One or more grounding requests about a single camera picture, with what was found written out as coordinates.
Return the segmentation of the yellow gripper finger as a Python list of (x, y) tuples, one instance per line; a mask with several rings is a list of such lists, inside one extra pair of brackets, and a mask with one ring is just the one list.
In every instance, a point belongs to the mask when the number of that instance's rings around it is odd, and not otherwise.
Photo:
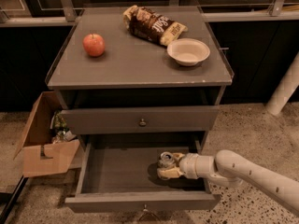
[(170, 169), (158, 168), (157, 175), (162, 180), (168, 180), (173, 178), (180, 178), (181, 176), (183, 176), (183, 173), (180, 171), (178, 167), (173, 167)]
[(179, 164), (179, 162), (185, 157), (185, 154), (183, 153), (174, 153), (173, 154), (175, 164)]

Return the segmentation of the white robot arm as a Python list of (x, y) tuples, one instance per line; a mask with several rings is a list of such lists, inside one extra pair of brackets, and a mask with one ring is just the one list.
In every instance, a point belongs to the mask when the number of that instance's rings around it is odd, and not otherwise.
[(227, 188), (247, 182), (294, 215), (299, 214), (298, 144), (283, 144), (279, 119), (299, 86), (299, 64), (294, 59), (267, 104), (259, 110), (225, 105), (216, 123), (223, 130), (213, 156), (164, 152), (160, 178), (195, 180), (203, 177)]

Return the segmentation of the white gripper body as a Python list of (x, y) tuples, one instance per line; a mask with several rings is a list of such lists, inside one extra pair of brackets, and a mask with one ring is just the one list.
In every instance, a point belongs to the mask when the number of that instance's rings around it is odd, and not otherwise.
[(182, 174), (188, 179), (197, 179), (198, 174), (196, 173), (196, 162), (198, 154), (188, 153), (179, 162), (179, 169)]

